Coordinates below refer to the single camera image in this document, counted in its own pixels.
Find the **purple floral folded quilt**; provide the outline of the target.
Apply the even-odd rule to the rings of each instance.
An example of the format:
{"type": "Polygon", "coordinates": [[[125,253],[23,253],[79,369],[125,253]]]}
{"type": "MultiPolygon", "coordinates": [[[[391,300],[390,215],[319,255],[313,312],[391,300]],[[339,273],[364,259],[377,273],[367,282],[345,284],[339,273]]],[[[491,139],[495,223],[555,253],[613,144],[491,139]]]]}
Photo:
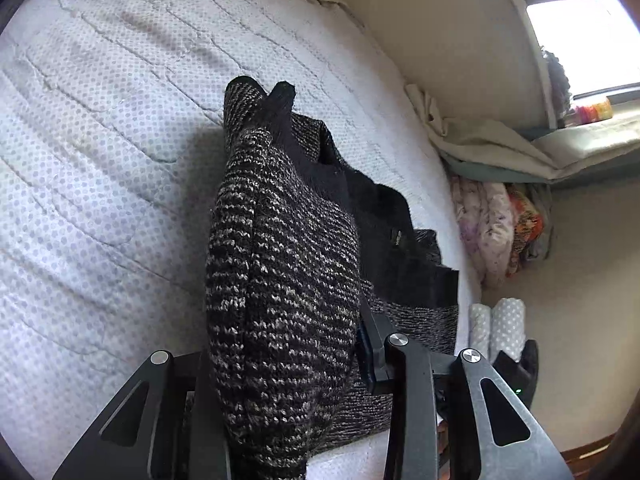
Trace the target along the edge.
{"type": "Polygon", "coordinates": [[[514,240],[506,186],[452,176],[450,188],[460,236],[478,279],[485,288],[499,288],[506,279],[514,240]]]}

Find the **beige curtain right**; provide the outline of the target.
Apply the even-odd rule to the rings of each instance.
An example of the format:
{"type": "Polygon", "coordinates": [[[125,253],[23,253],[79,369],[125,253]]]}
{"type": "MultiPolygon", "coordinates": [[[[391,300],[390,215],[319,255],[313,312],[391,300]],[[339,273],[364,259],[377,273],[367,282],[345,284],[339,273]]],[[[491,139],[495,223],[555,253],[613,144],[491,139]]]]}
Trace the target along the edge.
{"type": "Polygon", "coordinates": [[[443,118],[435,99],[416,84],[405,92],[436,150],[471,180],[560,182],[639,149],[637,112],[529,141],[496,120],[443,118]]]}

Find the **orange patterned blanket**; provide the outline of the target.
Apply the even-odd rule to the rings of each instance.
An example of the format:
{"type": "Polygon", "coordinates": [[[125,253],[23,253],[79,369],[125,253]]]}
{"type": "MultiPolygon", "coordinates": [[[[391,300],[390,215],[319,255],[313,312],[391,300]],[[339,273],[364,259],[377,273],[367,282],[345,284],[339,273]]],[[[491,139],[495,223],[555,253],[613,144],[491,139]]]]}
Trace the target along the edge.
{"type": "Polygon", "coordinates": [[[510,184],[513,242],[506,275],[548,257],[553,234],[552,195],[548,184],[510,184]]]}

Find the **grey knit zip jacket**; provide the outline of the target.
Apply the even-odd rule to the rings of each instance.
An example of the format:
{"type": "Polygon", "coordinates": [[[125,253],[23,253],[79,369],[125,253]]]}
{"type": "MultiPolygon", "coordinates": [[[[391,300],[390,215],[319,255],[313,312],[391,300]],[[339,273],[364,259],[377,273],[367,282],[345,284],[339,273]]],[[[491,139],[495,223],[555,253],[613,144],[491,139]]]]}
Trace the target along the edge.
{"type": "Polygon", "coordinates": [[[458,278],[394,188],[344,161],[295,90],[224,92],[227,163],[212,213],[206,323],[238,479],[301,479],[310,456],[390,426],[356,358],[359,311],[454,351],[458,278]]]}

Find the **black object on pillow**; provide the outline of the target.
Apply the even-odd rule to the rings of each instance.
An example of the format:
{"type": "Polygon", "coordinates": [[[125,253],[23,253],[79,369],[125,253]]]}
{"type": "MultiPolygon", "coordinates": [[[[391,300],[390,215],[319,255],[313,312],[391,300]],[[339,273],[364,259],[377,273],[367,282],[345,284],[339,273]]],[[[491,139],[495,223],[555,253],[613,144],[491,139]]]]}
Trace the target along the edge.
{"type": "Polygon", "coordinates": [[[504,351],[498,353],[494,369],[518,395],[526,408],[531,408],[538,384],[539,350],[536,340],[527,339],[521,359],[515,361],[504,351]]]}

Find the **white quilted mattress cover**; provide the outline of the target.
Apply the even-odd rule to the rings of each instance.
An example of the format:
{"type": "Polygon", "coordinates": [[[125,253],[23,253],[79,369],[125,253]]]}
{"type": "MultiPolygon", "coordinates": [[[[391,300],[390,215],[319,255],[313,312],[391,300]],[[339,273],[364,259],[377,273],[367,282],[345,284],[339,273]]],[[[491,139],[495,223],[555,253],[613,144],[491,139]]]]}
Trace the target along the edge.
{"type": "Polygon", "coordinates": [[[1,35],[1,433],[49,479],[157,349],[204,341],[224,88],[285,80],[460,273],[442,161],[390,58],[307,0],[27,0],[1,35]]]}

